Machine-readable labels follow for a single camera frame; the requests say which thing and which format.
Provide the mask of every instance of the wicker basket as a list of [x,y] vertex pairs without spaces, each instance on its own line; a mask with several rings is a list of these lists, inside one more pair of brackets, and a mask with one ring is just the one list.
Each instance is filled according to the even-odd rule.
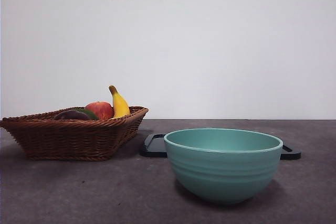
[[52,120],[72,107],[43,114],[3,118],[5,128],[33,160],[104,161],[137,134],[148,109],[131,106],[130,115],[109,120]]

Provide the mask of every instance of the red apple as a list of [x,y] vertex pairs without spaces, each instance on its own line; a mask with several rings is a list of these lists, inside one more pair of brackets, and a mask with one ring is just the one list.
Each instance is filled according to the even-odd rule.
[[91,110],[100,120],[110,119],[114,115],[114,110],[108,102],[91,102],[85,109]]

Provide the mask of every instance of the green fruit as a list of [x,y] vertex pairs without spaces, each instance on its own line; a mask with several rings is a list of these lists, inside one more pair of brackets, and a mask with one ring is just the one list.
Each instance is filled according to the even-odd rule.
[[99,118],[96,116],[96,114],[94,114],[91,110],[87,110],[87,109],[75,109],[78,112],[82,112],[85,113],[86,115],[88,115],[88,117],[91,118],[91,120],[98,120]]

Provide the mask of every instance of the bowl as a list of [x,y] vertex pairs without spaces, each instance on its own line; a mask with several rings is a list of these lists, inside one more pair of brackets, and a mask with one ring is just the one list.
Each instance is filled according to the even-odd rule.
[[272,180],[281,139],[236,129],[186,129],[164,136],[176,179],[195,195],[236,204],[262,191]]

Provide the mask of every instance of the black tray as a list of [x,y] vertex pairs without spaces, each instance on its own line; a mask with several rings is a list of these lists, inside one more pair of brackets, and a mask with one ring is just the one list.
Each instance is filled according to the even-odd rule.
[[[165,134],[150,134],[143,142],[140,148],[140,155],[145,157],[167,157],[166,147],[163,137]],[[280,159],[299,159],[301,151],[290,147],[288,144],[283,145]]]

